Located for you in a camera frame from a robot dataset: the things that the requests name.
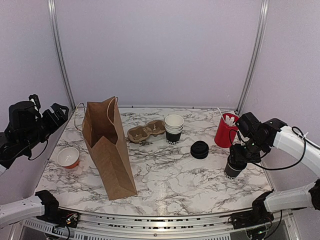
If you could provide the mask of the white straw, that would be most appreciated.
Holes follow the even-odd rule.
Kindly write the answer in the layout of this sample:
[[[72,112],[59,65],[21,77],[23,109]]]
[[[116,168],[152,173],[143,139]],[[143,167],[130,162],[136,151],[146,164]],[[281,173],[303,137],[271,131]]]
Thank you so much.
[[[224,115],[223,115],[223,113],[222,113],[221,109],[220,109],[219,107],[217,107],[217,109],[218,109],[218,111],[219,111],[219,113],[220,113],[221,118],[223,119],[223,121],[224,121],[224,122],[226,122],[225,117],[224,117]]]

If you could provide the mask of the brown paper bag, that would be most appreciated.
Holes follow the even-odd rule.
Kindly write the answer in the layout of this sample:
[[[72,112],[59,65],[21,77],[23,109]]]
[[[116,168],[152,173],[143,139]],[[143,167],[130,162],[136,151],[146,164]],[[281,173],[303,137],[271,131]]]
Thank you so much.
[[[80,131],[108,199],[136,196],[118,98],[87,102]]]

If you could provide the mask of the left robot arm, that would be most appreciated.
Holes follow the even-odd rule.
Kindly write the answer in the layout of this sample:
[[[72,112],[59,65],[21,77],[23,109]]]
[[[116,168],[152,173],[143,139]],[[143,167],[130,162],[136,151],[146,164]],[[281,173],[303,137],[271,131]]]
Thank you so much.
[[[35,160],[30,161],[26,156],[21,156],[0,176],[0,204],[2,206],[21,201],[35,193],[35,188],[65,126],[65,124],[62,125],[52,134],[48,143],[40,143],[33,148],[32,157]]]

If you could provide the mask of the black takeout coffee cup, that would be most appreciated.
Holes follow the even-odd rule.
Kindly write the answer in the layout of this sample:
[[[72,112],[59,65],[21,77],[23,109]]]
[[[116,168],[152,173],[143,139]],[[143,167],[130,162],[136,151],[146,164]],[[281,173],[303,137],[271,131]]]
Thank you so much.
[[[243,171],[247,167],[247,163],[232,163],[232,162],[227,162],[225,169],[224,169],[224,175],[226,178],[233,180],[235,179],[241,171]]]

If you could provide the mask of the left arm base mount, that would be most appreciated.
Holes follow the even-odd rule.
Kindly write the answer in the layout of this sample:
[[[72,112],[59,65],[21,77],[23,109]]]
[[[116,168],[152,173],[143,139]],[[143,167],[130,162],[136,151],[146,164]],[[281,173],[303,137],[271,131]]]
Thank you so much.
[[[80,216],[79,212],[60,208],[58,200],[48,190],[37,191],[35,196],[38,196],[44,205],[44,214],[36,216],[37,219],[57,224],[60,227],[77,227]]]

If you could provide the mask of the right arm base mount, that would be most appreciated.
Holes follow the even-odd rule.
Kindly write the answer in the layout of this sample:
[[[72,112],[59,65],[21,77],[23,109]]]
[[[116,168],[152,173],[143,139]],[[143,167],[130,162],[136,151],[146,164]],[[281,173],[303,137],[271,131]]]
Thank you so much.
[[[261,194],[252,202],[252,209],[242,212],[237,212],[231,214],[228,223],[233,225],[233,228],[241,229],[247,227],[253,227],[256,225],[261,225],[264,223],[272,222],[274,216],[271,212],[266,210],[264,200],[268,195],[273,193],[273,191],[267,191]]]

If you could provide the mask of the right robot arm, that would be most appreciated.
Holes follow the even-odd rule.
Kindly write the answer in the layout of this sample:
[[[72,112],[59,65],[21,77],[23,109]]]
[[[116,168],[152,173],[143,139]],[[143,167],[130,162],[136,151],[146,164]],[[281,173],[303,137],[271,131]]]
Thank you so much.
[[[298,127],[288,126],[277,118],[260,122],[250,112],[242,115],[235,124],[248,140],[245,144],[237,143],[230,146],[224,170],[227,178],[237,177],[248,163],[258,167],[263,158],[260,152],[267,155],[272,147],[289,154],[298,164],[304,164],[317,176],[320,174],[320,147],[309,141]],[[304,208],[319,210],[319,180],[294,189],[262,194],[253,201],[247,219],[252,224],[258,224],[267,213]]]

